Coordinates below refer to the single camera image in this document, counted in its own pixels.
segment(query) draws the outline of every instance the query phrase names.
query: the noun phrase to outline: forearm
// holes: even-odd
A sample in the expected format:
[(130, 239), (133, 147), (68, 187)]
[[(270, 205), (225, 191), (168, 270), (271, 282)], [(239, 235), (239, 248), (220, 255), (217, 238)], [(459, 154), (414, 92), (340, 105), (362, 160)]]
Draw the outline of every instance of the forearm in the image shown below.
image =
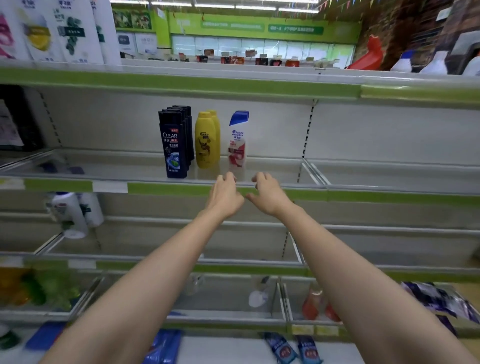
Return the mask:
[(222, 219), (200, 213), (100, 297), (42, 363), (140, 363)]
[(367, 363), (476, 363), (434, 315), (303, 209), (291, 205), (279, 219)]

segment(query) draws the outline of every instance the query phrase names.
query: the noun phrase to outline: ceiling light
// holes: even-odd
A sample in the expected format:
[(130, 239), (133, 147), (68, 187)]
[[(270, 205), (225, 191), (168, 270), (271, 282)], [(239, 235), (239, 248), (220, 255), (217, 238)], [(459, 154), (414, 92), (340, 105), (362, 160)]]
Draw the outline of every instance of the ceiling light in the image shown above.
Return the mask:
[(276, 10), (275, 6), (248, 6), (235, 5), (235, 9), (250, 9), (250, 10)]
[(309, 12), (311, 14), (318, 14), (318, 10), (311, 9), (295, 9), (295, 8), (278, 8), (279, 12)]
[(218, 9), (235, 9), (234, 5), (224, 4), (195, 4), (197, 8), (218, 8)]
[(110, 0), (113, 4), (130, 4), (130, 5), (148, 5), (148, 1), (138, 0)]
[(297, 2), (302, 4), (318, 4), (318, 0), (251, 0), (251, 1)]
[(152, 5), (160, 6), (192, 6), (189, 2), (167, 2), (167, 1), (152, 1)]

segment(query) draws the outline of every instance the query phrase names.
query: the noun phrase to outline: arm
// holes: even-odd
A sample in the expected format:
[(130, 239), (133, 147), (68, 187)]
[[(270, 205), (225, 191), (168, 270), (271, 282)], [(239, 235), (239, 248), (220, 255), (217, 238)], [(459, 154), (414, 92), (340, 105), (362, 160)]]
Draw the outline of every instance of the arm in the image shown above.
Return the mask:
[(233, 174), (219, 176), (205, 210), (118, 280), (41, 363), (141, 363), (208, 240), (242, 204)]
[(270, 174), (253, 181), (259, 195), (247, 198), (290, 231), (366, 363), (478, 363), (415, 298), (293, 204)]

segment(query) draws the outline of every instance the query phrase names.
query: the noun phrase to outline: person's right hand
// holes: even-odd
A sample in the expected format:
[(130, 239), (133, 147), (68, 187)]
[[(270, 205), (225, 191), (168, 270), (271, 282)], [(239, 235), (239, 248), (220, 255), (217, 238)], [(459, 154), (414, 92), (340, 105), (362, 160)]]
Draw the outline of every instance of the person's right hand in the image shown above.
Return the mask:
[(293, 204), (270, 173), (258, 172), (252, 178), (252, 182), (257, 182), (255, 188), (258, 190), (258, 195), (247, 194), (246, 197), (260, 211), (277, 218), (282, 211)]

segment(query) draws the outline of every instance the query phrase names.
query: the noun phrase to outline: string of pennant flags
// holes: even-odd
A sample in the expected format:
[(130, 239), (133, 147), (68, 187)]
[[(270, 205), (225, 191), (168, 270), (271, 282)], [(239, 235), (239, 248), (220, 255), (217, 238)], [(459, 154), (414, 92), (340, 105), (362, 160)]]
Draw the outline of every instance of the string of pennant flags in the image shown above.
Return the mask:
[[(336, 3), (338, 2), (338, 0), (325, 0), (318, 7), (319, 12), (322, 12), (327, 7), (330, 8), (332, 6), (332, 2), (335, 2), (334, 6), (336, 6)], [(348, 10), (350, 8), (350, 6), (355, 5), (355, 2), (358, 2), (360, 4), (361, 0), (348, 0), (347, 2), (344, 2), (342, 5), (339, 5), (340, 11), (342, 12), (343, 9)], [(375, 2), (375, 0), (370, 0), (370, 7), (372, 7), (374, 2)]]

